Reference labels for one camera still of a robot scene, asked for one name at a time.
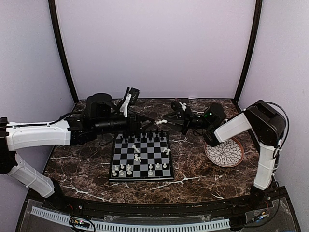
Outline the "white king piece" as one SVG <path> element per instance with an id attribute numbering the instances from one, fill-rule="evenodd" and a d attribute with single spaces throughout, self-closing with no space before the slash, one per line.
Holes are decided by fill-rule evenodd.
<path id="1" fill-rule="evenodd" d="M 161 125 L 161 124 L 165 124 L 165 123 L 167 123 L 167 122 L 168 122 L 167 120 L 161 119 L 161 120 L 156 121 L 155 123 L 156 123 L 157 125 Z"/>

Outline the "black grey chessboard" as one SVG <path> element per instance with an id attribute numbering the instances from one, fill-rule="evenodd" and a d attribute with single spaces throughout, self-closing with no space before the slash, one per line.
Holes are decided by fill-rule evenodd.
<path id="1" fill-rule="evenodd" d="M 140 153 L 135 153 L 132 146 L 140 150 Z M 124 137 L 123 134 L 118 134 L 113 142 L 111 164 L 109 171 L 109 181 L 111 182 L 129 182 L 129 181 L 164 181 L 174 180 L 174 171 L 172 164 L 171 151 L 167 156 L 163 151 L 169 148 L 169 133 L 165 130 L 143 132 L 139 136 Z M 138 154 L 141 157 L 141 162 L 134 160 L 134 155 Z M 132 176 L 127 175 L 127 165 L 132 168 Z M 149 164 L 153 165 L 151 169 L 153 176 L 148 175 Z M 117 176 L 112 175 L 112 170 L 115 170 Z M 119 176 L 119 171 L 125 172 L 124 176 Z"/>

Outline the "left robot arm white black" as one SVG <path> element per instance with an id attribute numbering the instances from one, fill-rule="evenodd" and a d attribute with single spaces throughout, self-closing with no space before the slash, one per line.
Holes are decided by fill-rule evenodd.
<path id="1" fill-rule="evenodd" d="M 15 178 L 49 199 L 56 210 L 65 210 L 68 199 L 63 196 L 59 183 L 27 164 L 17 150 L 46 145 L 83 145 L 107 133 L 140 135 L 154 124 L 154 119 L 130 110 L 139 93 L 139 90 L 128 87 L 118 104 L 112 102 L 111 95 L 97 93 L 87 98 L 84 110 L 67 113 L 51 122 L 15 123 L 2 117 L 0 173 Z"/>

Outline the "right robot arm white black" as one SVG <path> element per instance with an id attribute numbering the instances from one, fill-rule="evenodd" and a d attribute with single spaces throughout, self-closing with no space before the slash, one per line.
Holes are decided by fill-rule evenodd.
<path id="1" fill-rule="evenodd" d="M 264 191 L 270 186 L 290 129 L 290 120 L 281 106 L 258 100 L 230 119 L 226 118 L 223 106 L 216 102 L 202 114 L 196 114 L 186 104 L 176 101 L 171 103 L 171 108 L 173 111 L 162 117 L 167 126 L 183 135 L 188 130 L 202 130 L 200 135 L 212 147 L 252 131 L 260 147 L 253 188 Z"/>

